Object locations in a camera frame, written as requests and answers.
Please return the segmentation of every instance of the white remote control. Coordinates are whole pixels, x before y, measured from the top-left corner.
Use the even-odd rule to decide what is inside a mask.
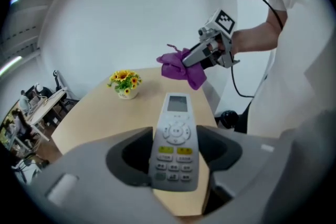
[[[198,139],[191,99],[167,93],[155,132],[149,176],[152,187],[193,191],[198,184]]]

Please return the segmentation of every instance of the cable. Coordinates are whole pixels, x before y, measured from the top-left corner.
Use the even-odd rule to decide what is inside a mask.
[[[279,15],[277,14],[277,12],[272,8],[272,6],[266,1],[266,0],[262,0],[264,3],[266,3],[266,5],[271,9],[271,11],[274,13],[274,15],[275,15],[275,17],[276,17],[276,19],[277,19],[277,21],[278,21],[278,23],[279,23],[279,26],[280,26],[280,28],[281,28],[281,30],[284,28],[283,27],[283,24],[282,24],[282,22],[281,22],[281,20],[280,20],[280,17],[279,17]],[[234,75],[233,75],[233,66],[231,66],[231,76],[232,76],[232,82],[233,82],[233,85],[234,85],[234,87],[235,87],[235,89],[236,89],[236,92],[238,93],[238,95],[239,96],[241,96],[241,97],[246,97],[246,98],[254,98],[254,96],[251,96],[251,95],[243,95],[243,94],[241,94],[239,91],[238,91],[238,89],[237,89],[237,86],[236,86],[236,82],[235,82],[235,77],[234,77]]]

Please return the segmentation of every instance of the forearm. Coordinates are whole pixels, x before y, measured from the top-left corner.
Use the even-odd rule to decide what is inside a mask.
[[[278,46],[278,37],[279,33],[268,22],[251,29],[235,31],[232,36],[233,54],[272,50]]]

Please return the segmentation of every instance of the flower pot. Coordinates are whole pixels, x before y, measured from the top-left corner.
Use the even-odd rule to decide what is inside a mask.
[[[131,89],[129,94],[125,94],[124,90],[119,90],[118,96],[119,96],[120,99],[130,100],[130,99],[135,98],[137,96],[138,92],[139,92],[139,87],[137,87],[134,90]]]

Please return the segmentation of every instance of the table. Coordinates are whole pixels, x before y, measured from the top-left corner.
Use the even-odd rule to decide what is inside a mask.
[[[37,124],[53,107],[57,104],[57,102],[66,94],[66,90],[68,88],[65,87],[55,92],[52,96],[50,96],[46,103],[40,104],[40,106],[35,110],[35,112],[29,115],[26,118],[26,122],[34,129],[35,132],[40,134],[45,140],[49,141],[49,138],[46,137],[36,126]]]
[[[194,91],[186,81],[161,76],[161,68],[136,70],[143,79],[133,100],[119,99],[106,78],[82,98],[58,125],[52,138],[62,154],[86,142],[146,126],[155,128],[167,92],[191,96],[196,124],[217,126],[202,89]],[[199,155],[196,191],[175,193],[154,189],[154,194],[175,216],[198,216],[207,195],[209,170]]]

